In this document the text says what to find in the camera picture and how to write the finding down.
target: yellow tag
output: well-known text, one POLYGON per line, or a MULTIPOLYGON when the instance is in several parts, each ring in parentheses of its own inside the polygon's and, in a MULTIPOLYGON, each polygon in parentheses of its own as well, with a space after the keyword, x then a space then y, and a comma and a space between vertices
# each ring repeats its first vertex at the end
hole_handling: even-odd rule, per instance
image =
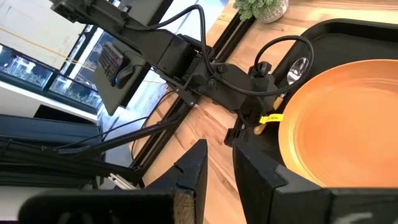
POLYGON ((262 116, 260 118, 260 123, 265 124, 267 122, 272 122, 272 121, 282 121, 284 119, 283 114, 270 114, 269 116, 262 116))

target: window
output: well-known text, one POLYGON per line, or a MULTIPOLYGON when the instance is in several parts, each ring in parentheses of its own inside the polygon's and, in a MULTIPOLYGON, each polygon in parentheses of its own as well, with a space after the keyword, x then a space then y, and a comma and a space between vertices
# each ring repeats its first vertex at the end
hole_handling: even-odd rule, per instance
POLYGON ((86 25, 60 70, 0 43, 0 80, 95 114, 102 101, 93 70, 103 44, 113 40, 98 26, 86 25))
POLYGON ((61 71, 5 45, 0 45, 0 80, 89 113, 96 113, 101 104, 88 80, 64 77, 61 71))
POLYGON ((18 56, 5 46, 2 46, 0 52, 0 71, 40 87, 44 86, 45 81, 53 73, 38 63, 18 56))

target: wooden table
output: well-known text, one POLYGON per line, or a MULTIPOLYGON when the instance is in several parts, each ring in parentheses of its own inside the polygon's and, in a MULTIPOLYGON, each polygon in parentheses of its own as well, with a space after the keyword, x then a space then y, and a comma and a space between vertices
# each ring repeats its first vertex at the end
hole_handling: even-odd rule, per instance
MULTIPOLYGON (((213 45, 236 14, 233 0, 207 33, 208 45, 213 45)), ((398 24, 397 0, 290 0, 286 15, 272 24, 258 21, 250 28, 230 56, 228 63, 248 71, 259 49, 269 41, 283 35, 300 35, 311 26, 328 19, 349 18, 398 24)), ((267 50, 262 60, 274 65, 292 46, 293 41, 282 42, 267 50)), ((155 123, 169 109, 175 96, 166 99, 150 118, 155 123)), ((208 185, 206 193, 205 223, 245 223, 239 194, 234 179, 231 148, 223 144, 226 130, 233 127, 236 115, 209 99, 202 98, 178 128, 157 160, 144 176, 146 184, 162 175, 198 139, 208 141, 208 185)), ((145 139, 137 142, 136 155, 145 139)))

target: orange bowl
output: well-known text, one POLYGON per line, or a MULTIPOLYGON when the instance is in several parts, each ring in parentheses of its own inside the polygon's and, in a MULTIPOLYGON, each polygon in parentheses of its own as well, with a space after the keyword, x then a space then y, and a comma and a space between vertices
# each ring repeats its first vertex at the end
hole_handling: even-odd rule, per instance
POLYGON ((332 68, 288 102, 279 147, 322 187, 398 187, 398 60, 332 68))

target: black wire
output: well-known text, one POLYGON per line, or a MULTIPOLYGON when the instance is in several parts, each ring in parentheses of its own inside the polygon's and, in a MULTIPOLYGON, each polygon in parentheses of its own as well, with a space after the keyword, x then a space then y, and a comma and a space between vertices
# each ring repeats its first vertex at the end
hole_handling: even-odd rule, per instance
POLYGON ((97 137, 102 136, 102 135, 104 135, 104 134, 108 134, 108 133, 110 133, 110 132, 112 132, 112 131, 114 131, 114 130, 116 130, 116 129, 119 129, 119 128, 124 127, 124 126, 126 126, 126 125, 129 125, 129 124, 132 124, 132 123, 135 123, 135 122, 137 122, 137 121, 140 121, 140 120, 142 120, 142 119, 147 119, 147 118, 148 118, 148 117, 145 116, 145 117, 143 117, 143 118, 135 119, 134 121, 129 121, 129 122, 127 122, 126 124, 122 124, 122 125, 119 125, 119 126, 117 126, 117 127, 115 127, 115 128, 109 129, 109 130, 107 130, 107 131, 105 131, 105 132, 103 132, 103 133, 101 133, 101 134, 96 134, 96 135, 94 135, 94 136, 92 136, 92 137, 83 139, 83 140, 81 140, 81 141, 77 141, 77 142, 73 142, 73 143, 70 143, 70 144, 63 145, 63 146, 55 147, 54 149, 64 149, 64 148, 66 148, 66 147, 75 146, 75 145, 77 145, 77 144, 83 143, 83 142, 88 141, 88 140, 90 140, 90 139, 97 138, 97 137))
MULTIPOLYGON (((174 93, 175 91, 174 90, 171 90, 171 91, 168 91, 167 93, 165 93, 161 98, 160 98, 160 100, 156 103, 156 105, 154 106, 154 109, 149 113, 149 115, 148 115, 148 118, 150 118, 154 113, 155 113, 155 111, 156 111, 156 109, 159 107, 159 105, 163 102, 163 100, 167 97, 167 96, 169 96, 171 93, 174 93)), ((143 128, 146 124, 147 124, 147 122, 148 122, 148 119, 146 119, 145 121, 144 121, 144 123, 142 124, 142 126, 141 126, 141 128, 143 128)), ((132 142, 132 145, 131 145, 131 159, 132 160, 134 160, 134 156, 133 156, 133 149, 134 149, 134 146, 135 146, 135 144, 136 144, 136 141, 134 141, 134 142, 132 142)))
POLYGON ((242 121, 242 123, 243 123, 246 127, 251 127, 251 128, 252 128, 252 127, 256 127, 256 126, 259 125, 258 122, 256 122, 256 123, 250 123, 246 118, 244 118, 244 116, 243 116, 241 110, 238 110, 236 113, 238 114, 238 118, 242 121))
MULTIPOLYGON (((134 55, 137 55, 138 57, 144 59, 144 57, 143 57, 141 54, 139 54, 139 53, 137 53, 137 52, 135 52, 135 51, 131 51, 131 50, 125 50, 125 51, 123 52, 123 57, 125 56, 126 53, 134 54, 134 55)), ((152 68, 152 66, 147 66, 147 65, 133 65, 133 66, 132 66, 132 71, 133 71, 133 72, 134 72, 134 69, 135 69, 136 67, 148 68, 149 70, 155 72, 155 70, 152 68)))
POLYGON ((249 90, 243 90, 243 89, 241 89, 239 87, 236 87, 236 86, 230 84, 227 80, 225 80, 225 79, 223 79, 221 77, 216 77, 217 80, 219 80, 220 82, 224 83, 226 86, 228 86, 232 90, 234 90, 234 91, 236 91, 238 93, 249 95, 249 96, 275 96, 275 95, 279 95, 279 94, 282 94, 282 93, 286 93, 289 90, 295 88, 296 86, 301 85, 309 76, 309 71, 312 68, 313 58, 314 58, 314 52, 313 52, 312 44, 310 43, 310 41, 308 39, 306 39, 304 37, 297 36, 297 35, 287 35, 287 36, 279 37, 279 38, 276 38, 275 40, 270 41, 268 44, 263 46, 263 48, 257 54, 257 57, 256 57, 256 59, 254 61, 254 67, 255 67, 256 71, 259 71, 258 64, 259 64, 259 60, 260 60, 260 57, 261 57, 262 53, 264 53, 270 46, 272 46, 272 45, 274 45, 274 44, 276 44, 278 42, 285 41, 285 40, 301 41, 310 50, 310 55, 308 57, 308 60, 309 60, 308 67, 305 69, 305 71, 300 76, 300 78, 296 82, 293 82, 291 85, 287 85, 287 86, 282 87, 282 88, 280 88, 280 89, 278 89, 276 91, 249 91, 249 90))
POLYGON ((149 31, 149 30, 154 30, 154 29, 158 29, 161 28, 163 26, 169 25, 170 23, 176 21, 177 19, 179 19, 180 17, 184 16, 186 13, 192 11, 192 10, 198 10, 199 11, 199 17, 200 17, 200 38, 201 38, 201 51, 202 51, 202 55, 203 55, 203 61, 206 65, 206 69, 207 72, 209 72, 211 75, 214 74, 214 70, 210 65, 210 59, 209 59, 209 55, 207 54, 207 50, 206 50, 206 21, 205 21, 205 12, 203 10, 203 8, 198 5, 192 5, 186 9, 184 9, 182 12, 178 13, 177 15, 171 17, 170 19, 161 22, 160 24, 154 24, 151 26, 132 26, 132 25, 126 25, 126 28, 132 29, 132 30, 139 30, 139 31, 149 31))

